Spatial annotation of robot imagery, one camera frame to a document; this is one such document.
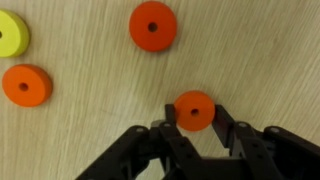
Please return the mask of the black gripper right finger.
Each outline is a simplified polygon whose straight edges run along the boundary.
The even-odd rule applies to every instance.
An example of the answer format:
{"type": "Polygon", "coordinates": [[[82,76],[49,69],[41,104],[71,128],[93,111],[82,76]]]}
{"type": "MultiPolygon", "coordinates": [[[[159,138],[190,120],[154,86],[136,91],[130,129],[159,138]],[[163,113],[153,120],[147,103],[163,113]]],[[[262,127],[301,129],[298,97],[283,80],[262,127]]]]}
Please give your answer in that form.
{"type": "Polygon", "coordinates": [[[216,105],[213,129],[256,180],[320,180],[320,147],[279,126],[258,131],[216,105]]]}

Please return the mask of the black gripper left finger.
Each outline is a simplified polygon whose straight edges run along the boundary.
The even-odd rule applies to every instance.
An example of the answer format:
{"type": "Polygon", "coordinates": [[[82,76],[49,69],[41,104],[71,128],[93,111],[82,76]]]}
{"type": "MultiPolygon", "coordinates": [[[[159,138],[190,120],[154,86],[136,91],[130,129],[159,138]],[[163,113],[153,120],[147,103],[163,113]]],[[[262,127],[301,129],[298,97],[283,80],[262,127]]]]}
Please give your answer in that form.
{"type": "Polygon", "coordinates": [[[177,129],[175,112],[166,104],[164,120],[128,128],[76,180],[135,180],[153,159],[160,161],[164,180],[210,180],[207,162],[177,129]]]}

